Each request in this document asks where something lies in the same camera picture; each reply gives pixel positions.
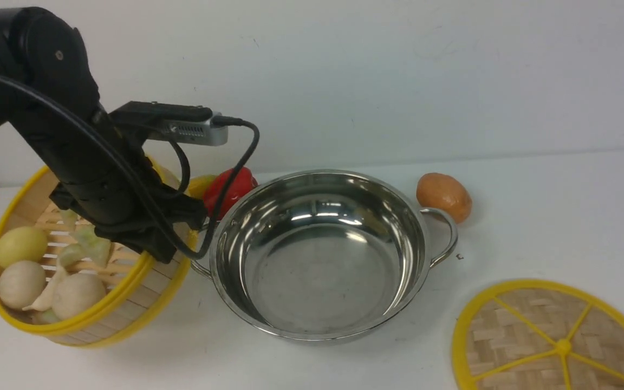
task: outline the white wall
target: white wall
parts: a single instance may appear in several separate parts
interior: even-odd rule
[[[624,148],[624,0],[37,4],[81,30],[106,108],[246,118],[263,132],[255,171]],[[194,173],[249,140],[188,146]],[[177,169],[166,144],[146,149]],[[0,129],[0,184],[40,165]]]

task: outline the pot handle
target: pot handle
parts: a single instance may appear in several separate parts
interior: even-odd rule
[[[201,231],[205,231],[206,227],[208,226],[208,222],[206,222],[202,227],[201,227]],[[190,242],[194,242],[194,250],[196,250],[196,244],[198,244],[198,237],[199,237],[199,231],[197,230],[190,230],[189,231],[189,239]],[[189,259],[190,266],[191,269],[193,269],[194,271],[196,271],[199,275],[201,276],[205,276],[207,277],[210,281],[213,281],[213,275],[211,274],[210,269],[206,268],[205,266],[199,264],[198,261],[196,261],[195,259]]]
[[[420,209],[420,212],[421,214],[439,215],[449,225],[449,244],[440,254],[438,254],[437,257],[433,257],[433,259],[431,259],[430,268],[433,268],[434,266],[440,264],[444,259],[448,258],[452,252],[454,252],[456,242],[459,240],[459,233],[456,230],[456,222],[454,222],[454,219],[449,214],[444,212],[444,210],[436,209],[433,207],[424,207]]]

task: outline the yellow potato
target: yellow potato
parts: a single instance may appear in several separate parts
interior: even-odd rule
[[[47,234],[32,226],[16,227],[0,238],[0,266],[9,267],[21,260],[39,262],[47,251]]]

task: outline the cabbage piece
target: cabbage piece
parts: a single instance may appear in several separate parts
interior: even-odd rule
[[[59,213],[62,215],[62,222],[64,222],[64,226],[66,226],[70,232],[76,231],[76,221],[79,220],[79,215],[72,209],[60,210]]]
[[[54,314],[52,309],[46,311],[37,311],[32,315],[32,323],[35,325],[48,325],[50,323],[55,323],[61,321],[57,314]]]
[[[79,245],[86,252],[86,255],[101,268],[107,267],[109,260],[109,250],[112,248],[112,242],[109,239],[100,238],[95,235],[93,226],[84,226],[76,232],[72,232],[71,236],[79,242]]]
[[[45,286],[45,289],[42,290],[40,296],[38,296],[30,306],[23,308],[23,310],[46,311],[52,308],[52,297],[54,297],[54,291],[57,286],[67,278],[67,276],[69,276],[67,269],[60,266],[59,257],[57,257],[57,271],[54,272],[50,281],[47,282],[47,286]]]
[[[86,251],[79,244],[69,244],[57,255],[57,267],[67,268],[86,257]]]

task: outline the bamboo steamer basket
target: bamboo steamer basket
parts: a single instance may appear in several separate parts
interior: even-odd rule
[[[170,171],[156,163],[153,166],[164,183],[178,187],[179,181]],[[0,220],[0,237],[24,225],[34,225],[47,233],[47,252],[40,262],[47,280],[55,272],[57,254],[76,242],[62,224],[59,208],[49,200],[57,183],[57,177],[47,167],[42,168],[28,180]],[[77,222],[83,224],[89,222],[84,219]],[[195,246],[197,232],[189,230],[184,223],[173,227],[189,246]],[[84,313],[52,324],[39,324],[31,313],[9,309],[2,301],[0,316],[14,328],[65,346],[107,346],[136,333],[167,306],[189,271],[189,260],[176,252],[170,264],[162,264],[148,252],[139,254],[113,243],[106,268],[100,269],[86,258],[67,270],[97,274],[107,288],[107,296]]]
[[[624,316],[564,284],[502,282],[461,312],[452,367],[460,390],[624,390]]]

